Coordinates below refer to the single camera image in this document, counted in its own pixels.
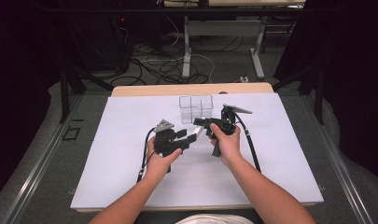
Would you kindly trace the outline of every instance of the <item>white tabletop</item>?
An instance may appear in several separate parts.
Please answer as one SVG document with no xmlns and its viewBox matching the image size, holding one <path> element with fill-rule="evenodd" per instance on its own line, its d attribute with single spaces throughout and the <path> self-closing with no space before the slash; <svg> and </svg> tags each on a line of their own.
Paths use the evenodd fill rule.
<svg viewBox="0 0 378 224">
<path fill-rule="evenodd" d="M 303 204 L 323 202 L 286 111 L 276 93 L 215 94 L 213 118 L 223 104 L 254 113 L 241 116 L 251 132 L 261 171 Z M 131 188 L 137 178 L 147 132 L 162 119 L 181 124 L 179 96 L 134 96 L 108 99 L 71 207 L 78 211 L 107 207 Z M 243 156 L 253 164 L 246 138 Z M 190 210 L 250 207 L 250 202 L 204 134 L 173 163 L 172 172 L 157 186 L 145 210 Z"/>
</svg>

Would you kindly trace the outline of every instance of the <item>desk leg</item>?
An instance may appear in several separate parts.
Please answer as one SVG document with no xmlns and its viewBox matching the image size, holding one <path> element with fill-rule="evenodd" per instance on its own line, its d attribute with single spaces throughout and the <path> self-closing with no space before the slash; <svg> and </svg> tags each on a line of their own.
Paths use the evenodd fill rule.
<svg viewBox="0 0 378 224">
<path fill-rule="evenodd" d="M 185 61 L 183 63 L 183 77 L 189 77 L 189 66 L 191 61 L 191 49 L 189 47 L 189 18 L 185 17 Z"/>
<path fill-rule="evenodd" d="M 267 18 L 262 17 L 261 24 L 259 26 L 258 37 L 256 39 L 256 46 L 254 49 L 250 50 L 250 54 L 252 56 L 253 64 L 255 65 L 256 75 L 258 76 L 258 79 L 264 79 L 264 72 L 261 67 L 259 51 L 261 48 L 262 38 L 264 37 L 264 30 L 265 30 L 266 24 L 267 24 Z"/>
</svg>

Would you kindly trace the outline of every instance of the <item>human hand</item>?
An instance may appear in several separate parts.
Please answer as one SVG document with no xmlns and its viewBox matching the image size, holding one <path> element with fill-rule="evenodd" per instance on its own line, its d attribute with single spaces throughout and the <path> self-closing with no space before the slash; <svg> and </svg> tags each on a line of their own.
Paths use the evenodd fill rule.
<svg viewBox="0 0 378 224">
<path fill-rule="evenodd" d="M 220 158 L 224 164 L 230 167 L 230 163 L 233 160 L 242 158 L 239 140 L 241 129 L 238 126 L 235 126 L 235 131 L 231 135 L 224 134 L 214 123 L 210 125 L 210 128 L 218 139 L 218 145 L 221 151 Z M 211 144 L 214 146 L 216 139 L 212 139 Z"/>
<path fill-rule="evenodd" d="M 155 137 L 152 137 L 147 142 L 147 170 L 144 178 L 150 178 L 159 183 L 165 177 L 171 163 L 182 154 L 182 149 L 179 148 L 171 155 L 162 157 L 155 152 L 154 140 Z"/>
</svg>

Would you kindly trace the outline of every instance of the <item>black curtain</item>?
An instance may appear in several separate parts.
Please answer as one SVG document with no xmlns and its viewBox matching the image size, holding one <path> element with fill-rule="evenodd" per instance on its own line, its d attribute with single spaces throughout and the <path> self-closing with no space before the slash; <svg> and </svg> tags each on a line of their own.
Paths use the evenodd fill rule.
<svg viewBox="0 0 378 224">
<path fill-rule="evenodd" d="M 26 1 L 0 1 L 0 190 L 49 108 L 58 69 Z"/>
<path fill-rule="evenodd" d="M 340 149 L 378 176 L 378 0 L 308 0 L 305 8 L 314 14 L 299 18 L 274 76 L 325 62 L 324 97 L 340 123 Z M 338 13 L 318 13 L 325 9 Z"/>
</svg>

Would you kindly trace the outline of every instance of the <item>human arm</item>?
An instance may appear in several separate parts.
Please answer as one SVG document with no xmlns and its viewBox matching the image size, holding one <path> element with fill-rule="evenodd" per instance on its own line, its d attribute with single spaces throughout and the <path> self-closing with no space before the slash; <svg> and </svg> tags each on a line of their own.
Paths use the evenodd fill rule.
<svg viewBox="0 0 378 224">
<path fill-rule="evenodd" d="M 90 222 L 92 223 L 133 223 L 145 206 L 153 190 L 165 177 L 169 166 L 175 161 L 182 150 L 177 149 L 163 158 L 154 153 L 154 137 L 148 141 L 147 171 L 141 181 L 125 194 L 115 200 Z"/>
<path fill-rule="evenodd" d="M 265 223 L 315 223 L 308 211 L 287 191 L 262 175 L 240 152 L 240 128 L 226 135 L 211 124 L 221 160 L 230 169 L 246 197 Z"/>
</svg>

